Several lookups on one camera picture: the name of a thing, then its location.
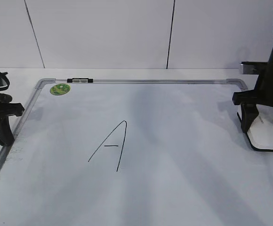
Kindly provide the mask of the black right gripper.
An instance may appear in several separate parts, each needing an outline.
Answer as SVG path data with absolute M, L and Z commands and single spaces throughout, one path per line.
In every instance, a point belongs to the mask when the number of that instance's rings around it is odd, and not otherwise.
M 259 115 L 256 104 L 273 107 L 273 73 L 260 71 L 255 87 L 235 92 L 232 101 L 234 105 L 241 105 L 241 129 L 243 133 L 247 133 Z

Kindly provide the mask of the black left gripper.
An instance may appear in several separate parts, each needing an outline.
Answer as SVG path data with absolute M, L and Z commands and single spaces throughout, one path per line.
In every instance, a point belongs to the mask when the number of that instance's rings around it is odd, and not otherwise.
M 10 128 L 10 116 L 22 116 L 24 107 L 21 103 L 11 103 L 12 96 L 0 93 L 0 145 L 11 145 L 14 136 Z

